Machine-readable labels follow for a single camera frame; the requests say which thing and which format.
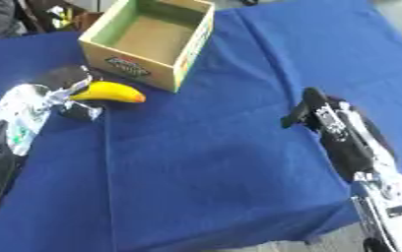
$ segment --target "banana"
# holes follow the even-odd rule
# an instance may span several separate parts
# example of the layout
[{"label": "banana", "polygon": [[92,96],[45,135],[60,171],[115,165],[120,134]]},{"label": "banana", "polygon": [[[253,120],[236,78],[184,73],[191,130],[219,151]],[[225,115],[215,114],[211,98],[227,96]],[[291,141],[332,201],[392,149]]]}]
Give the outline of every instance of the banana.
[{"label": "banana", "polygon": [[71,99],[109,99],[134,103],[141,103],[146,101],[146,97],[136,89],[111,82],[93,82],[84,92],[71,95]]}]

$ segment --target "box label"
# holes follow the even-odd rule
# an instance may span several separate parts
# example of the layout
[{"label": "box label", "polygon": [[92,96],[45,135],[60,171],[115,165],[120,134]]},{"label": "box label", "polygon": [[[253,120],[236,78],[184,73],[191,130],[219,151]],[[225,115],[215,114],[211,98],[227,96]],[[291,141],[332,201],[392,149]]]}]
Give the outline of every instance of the box label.
[{"label": "box label", "polygon": [[141,78],[151,75],[151,72],[141,67],[138,63],[130,61],[129,59],[110,57],[105,59],[105,62],[130,78]]}]

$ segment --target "floor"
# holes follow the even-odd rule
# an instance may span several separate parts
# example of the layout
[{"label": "floor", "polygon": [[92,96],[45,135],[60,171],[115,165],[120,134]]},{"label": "floor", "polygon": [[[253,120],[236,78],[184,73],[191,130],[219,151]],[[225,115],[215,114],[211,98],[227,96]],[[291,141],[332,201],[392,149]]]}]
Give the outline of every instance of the floor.
[{"label": "floor", "polygon": [[[97,9],[97,0],[70,0],[90,10]],[[101,0],[101,9],[106,10],[114,0]],[[238,0],[210,0],[217,4],[218,9],[241,7]],[[275,0],[260,0],[261,3]],[[371,0],[376,8],[390,22],[392,26],[402,32],[402,0]],[[277,241],[268,242],[259,246],[227,249],[221,252],[361,252],[363,234],[360,226],[355,223],[323,235],[320,241],[310,245],[304,242]]]}]

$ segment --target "cardboard box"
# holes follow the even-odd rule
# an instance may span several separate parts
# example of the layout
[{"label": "cardboard box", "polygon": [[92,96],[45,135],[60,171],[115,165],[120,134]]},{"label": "cardboard box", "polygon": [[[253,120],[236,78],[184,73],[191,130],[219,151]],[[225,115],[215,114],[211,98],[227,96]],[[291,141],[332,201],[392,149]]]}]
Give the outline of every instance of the cardboard box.
[{"label": "cardboard box", "polygon": [[213,28],[199,0],[118,0],[80,42],[91,66],[177,92]]}]

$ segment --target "blue tablecloth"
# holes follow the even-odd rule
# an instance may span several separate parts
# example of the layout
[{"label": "blue tablecloth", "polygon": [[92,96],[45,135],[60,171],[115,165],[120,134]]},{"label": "blue tablecloth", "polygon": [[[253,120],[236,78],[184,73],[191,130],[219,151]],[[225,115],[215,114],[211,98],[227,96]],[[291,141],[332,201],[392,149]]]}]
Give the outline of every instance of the blue tablecloth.
[{"label": "blue tablecloth", "polygon": [[[0,40],[0,95],[84,62],[76,38]],[[367,0],[227,10],[179,94],[50,118],[0,208],[0,252],[198,251],[355,221],[315,136],[280,128],[308,86],[360,107],[402,170],[402,37]]]}]

